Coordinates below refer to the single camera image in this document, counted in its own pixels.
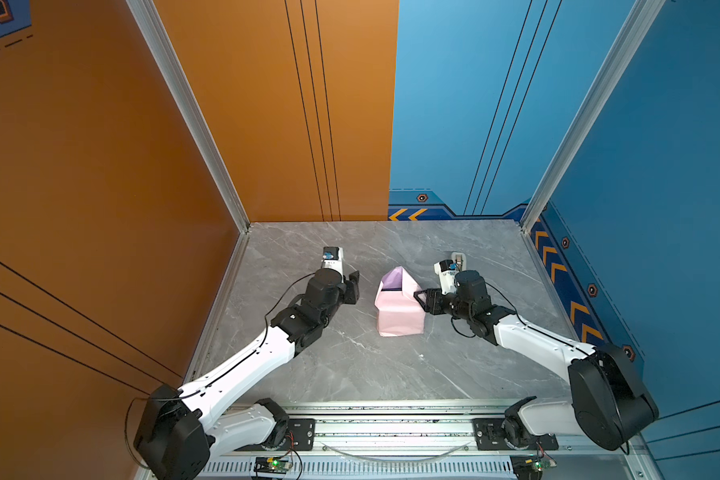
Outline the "purple wrapping paper sheet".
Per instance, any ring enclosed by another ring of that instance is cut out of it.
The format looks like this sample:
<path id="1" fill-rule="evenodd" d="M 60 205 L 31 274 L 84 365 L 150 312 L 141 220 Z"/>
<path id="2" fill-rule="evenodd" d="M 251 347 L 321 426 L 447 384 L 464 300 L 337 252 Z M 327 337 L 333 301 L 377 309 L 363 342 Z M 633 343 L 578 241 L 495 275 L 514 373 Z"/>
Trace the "purple wrapping paper sheet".
<path id="1" fill-rule="evenodd" d="M 382 337 L 424 332 L 425 312 L 415 299 L 415 292 L 419 290 L 419 284 L 402 266 L 381 278 L 374 305 L 378 310 L 377 330 Z"/>

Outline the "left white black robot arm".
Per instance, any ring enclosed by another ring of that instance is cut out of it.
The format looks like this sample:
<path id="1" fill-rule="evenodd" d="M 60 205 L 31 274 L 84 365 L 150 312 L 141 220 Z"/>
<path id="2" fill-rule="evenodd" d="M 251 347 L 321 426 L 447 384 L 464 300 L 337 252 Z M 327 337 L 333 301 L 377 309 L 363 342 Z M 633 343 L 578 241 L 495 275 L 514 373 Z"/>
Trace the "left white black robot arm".
<path id="1" fill-rule="evenodd" d="M 223 414 L 273 370 L 315 343 L 343 305 L 357 303 L 359 272 L 328 265 L 307 275 L 304 293 L 265 315 L 263 332 L 205 375 L 145 398 L 133 440 L 143 465 L 158 479 L 194 479 L 216 454 L 248 445 L 274 449 L 285 439 L 288 416 L 273 400 L 254 403 L 234 420 Z"/>

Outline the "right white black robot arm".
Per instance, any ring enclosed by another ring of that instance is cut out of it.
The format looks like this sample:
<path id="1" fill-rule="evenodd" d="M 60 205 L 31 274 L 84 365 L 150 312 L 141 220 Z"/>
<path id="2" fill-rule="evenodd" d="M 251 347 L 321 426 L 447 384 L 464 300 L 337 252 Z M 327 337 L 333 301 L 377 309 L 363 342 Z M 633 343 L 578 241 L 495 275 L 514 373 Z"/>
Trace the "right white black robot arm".
<path id="1" fill-rule="evenodd" d="M 546 435 L 583 435 L 604 450 L 626 450 L 659 419 L 657 403 L 623 349 L 533 324 L 511 301 L 495 303 L 491 287 L 477 271 L 465 270 L 438 288 L 416 291 L 414 298 L 425 312 L 465 321 L 474 337 L 534 361 L 569 386 L 567 400 L 528 396 L 508 407 L 501 426 L 508 445 L 527 449 Z"/>

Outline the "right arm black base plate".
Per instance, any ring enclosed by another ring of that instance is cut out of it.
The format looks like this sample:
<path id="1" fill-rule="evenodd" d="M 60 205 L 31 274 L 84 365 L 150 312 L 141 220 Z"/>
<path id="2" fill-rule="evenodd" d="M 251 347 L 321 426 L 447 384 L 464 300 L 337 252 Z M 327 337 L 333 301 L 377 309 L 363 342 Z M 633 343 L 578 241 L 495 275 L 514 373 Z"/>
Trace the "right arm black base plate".
<path id="1" fill-rule="evenodd" d="M 555 435 L 545 434 L 531 437 L 528 441 L 512 443 L 503 429 L 499 418 L 476 418 L 471 421 L 473 436 L 479 451 L 556 451 L 559 443 Z"/>

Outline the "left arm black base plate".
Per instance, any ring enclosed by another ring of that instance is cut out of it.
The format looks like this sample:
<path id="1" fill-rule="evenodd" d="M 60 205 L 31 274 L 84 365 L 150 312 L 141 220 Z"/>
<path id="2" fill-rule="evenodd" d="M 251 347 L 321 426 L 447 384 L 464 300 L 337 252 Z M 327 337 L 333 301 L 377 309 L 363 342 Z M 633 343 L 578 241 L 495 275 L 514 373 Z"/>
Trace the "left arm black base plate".
<path id="1" fill-rule="evenodd" d="M 264 444 L 248 445 L 238 449 L 243 451 L 286 451 L 294 448 L 299 453 L 314 448 L 316 420 L 314 418 L 291 418 L 284 435 L 277 442 L 267 440 Z"/>

